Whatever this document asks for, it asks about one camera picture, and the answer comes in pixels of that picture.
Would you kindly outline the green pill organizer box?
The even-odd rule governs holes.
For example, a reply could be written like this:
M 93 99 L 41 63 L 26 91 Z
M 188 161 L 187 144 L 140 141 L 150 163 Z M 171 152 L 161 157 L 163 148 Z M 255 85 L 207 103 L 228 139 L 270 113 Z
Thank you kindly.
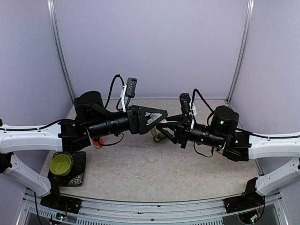
M 154 142 L 156 142 L 156 143 L 159 143 L 159 142 L 167 139 L 167 137 L 163 133 L 158 132 L 155 127 L 150 132 L 151 132 Z

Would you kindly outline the white pill bottle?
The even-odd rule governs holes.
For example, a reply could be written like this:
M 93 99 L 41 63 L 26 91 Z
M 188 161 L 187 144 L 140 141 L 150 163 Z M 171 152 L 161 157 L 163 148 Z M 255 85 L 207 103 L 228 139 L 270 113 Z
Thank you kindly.
M 152 113 L 150 114 L 150 118 L 148 119 L 148 123 L 152 124 L 153 122 L 157 121 L 162 116 L 161 113 Z M 163 118 L 163 120 L 160 121 L 160 123 L 166 123 L 167 120 Z

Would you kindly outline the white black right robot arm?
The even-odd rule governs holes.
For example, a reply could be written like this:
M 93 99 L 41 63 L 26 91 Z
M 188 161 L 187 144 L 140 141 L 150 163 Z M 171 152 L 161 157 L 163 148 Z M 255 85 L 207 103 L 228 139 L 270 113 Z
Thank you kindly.
M 300 176 L 300 134 L 259 135 L 238 129 L 239 114 L 231 108 L 218 106 L 210 114 L 210 125 L 194 122 L 186 110 L 181 115 L 167 117 L 165 123 L 156 128 L 174 144 L 185 148 L 188 141 L 222 150 L 227 159 L 239 162 L 259 158 L 291 157 L 280 168 L 247 182 L 246 190 L 240 197 L 240 204 L 250 208 L 258 195 L 268 195 Z

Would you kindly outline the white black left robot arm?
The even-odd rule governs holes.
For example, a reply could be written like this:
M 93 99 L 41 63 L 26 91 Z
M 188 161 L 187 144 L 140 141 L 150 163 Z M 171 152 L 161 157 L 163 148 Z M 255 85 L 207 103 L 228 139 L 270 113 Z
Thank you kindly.
M 104 108 L 101 94 L 89 91 L 74 101 L 76 118 L 61 119 L 41 127 L 0 126 L 0 172 L 16 179 L 47 198 L 53 207 L 62 208 L 66 199 L 47 177 L 25 165 L 16 151 L 49 150 L 76 152 L 91 145 L 91 139 L 108 135 L 146 134 L 167 117 L 167 111 L 131 105 L 125 111 L 111 112 Z

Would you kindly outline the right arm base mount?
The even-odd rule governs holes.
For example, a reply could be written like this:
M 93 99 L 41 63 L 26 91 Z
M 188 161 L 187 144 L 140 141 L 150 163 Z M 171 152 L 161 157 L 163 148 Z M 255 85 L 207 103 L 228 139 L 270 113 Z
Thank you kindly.
M 265 204 L 265 197 L 256 192 L 257 177 L 252 178 L 246 184 L 245 191 L 239 196 L 228 197 L 223 200 L 226 213 L 248 210 Z

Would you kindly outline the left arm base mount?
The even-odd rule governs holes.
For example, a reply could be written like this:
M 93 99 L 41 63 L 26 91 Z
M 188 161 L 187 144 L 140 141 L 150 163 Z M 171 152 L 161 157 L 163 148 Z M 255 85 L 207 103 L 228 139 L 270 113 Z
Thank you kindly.
M 79 198 L 73 198 L 64 195 L 59 197 L 48 195 L 41 198 L 40 204 L 51 209 L 78 214 L 82 201 Z

